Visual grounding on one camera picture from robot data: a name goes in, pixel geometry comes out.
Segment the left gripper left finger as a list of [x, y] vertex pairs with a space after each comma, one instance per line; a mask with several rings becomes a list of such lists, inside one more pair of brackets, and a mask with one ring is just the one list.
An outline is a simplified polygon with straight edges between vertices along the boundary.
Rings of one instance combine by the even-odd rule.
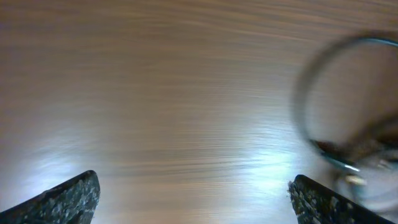
[[87, 170], [1, 212], [1, 224], [90, 224], [99, 200], [97, 173]]

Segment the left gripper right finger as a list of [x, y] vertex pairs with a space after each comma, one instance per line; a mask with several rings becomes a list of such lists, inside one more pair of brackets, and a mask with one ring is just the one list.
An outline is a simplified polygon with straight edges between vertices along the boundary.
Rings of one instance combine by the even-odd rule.
[[298, 224], [394, 224], [305, 175], [288, 192]]

